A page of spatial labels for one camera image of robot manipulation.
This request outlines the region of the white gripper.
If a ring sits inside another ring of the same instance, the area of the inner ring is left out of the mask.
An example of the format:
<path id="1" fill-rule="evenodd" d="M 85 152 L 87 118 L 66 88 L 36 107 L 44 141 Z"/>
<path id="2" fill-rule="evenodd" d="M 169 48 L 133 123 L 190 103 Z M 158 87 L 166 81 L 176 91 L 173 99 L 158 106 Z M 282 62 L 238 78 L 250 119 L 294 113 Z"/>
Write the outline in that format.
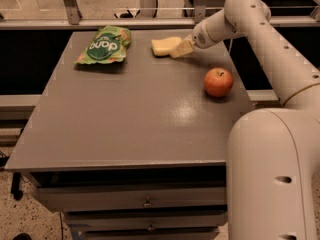
<path id="1" fill-rule="evenodd" d="M 199 22 L 193 28 L 191 36 L 194 44 L 198 48 L 206 49 L 214 45 L 214 42 L 210 38 L 207 31 L 207 20 L 202 20 L 201 22 Z M 169 52 L 170 57 L 175 59 L 192 53 L 194 51 L 193 42 L 189 39 L 182 40 Z"/>

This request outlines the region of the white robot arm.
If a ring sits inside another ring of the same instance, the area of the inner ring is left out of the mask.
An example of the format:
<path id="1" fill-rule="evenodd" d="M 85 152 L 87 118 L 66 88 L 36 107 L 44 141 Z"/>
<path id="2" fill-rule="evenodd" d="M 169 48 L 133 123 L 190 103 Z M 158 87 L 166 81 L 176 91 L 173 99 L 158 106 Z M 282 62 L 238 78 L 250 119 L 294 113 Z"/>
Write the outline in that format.
<path id="1" fill-rule="evenodd" d="M 319 71 L 270 24 L 261 0 L 226 0 L 170 55 L 245 37 L 280 105 L 233 126 L 226 158 L 229 240 L 317 240 L 312 177 L 320 169 Z"/>

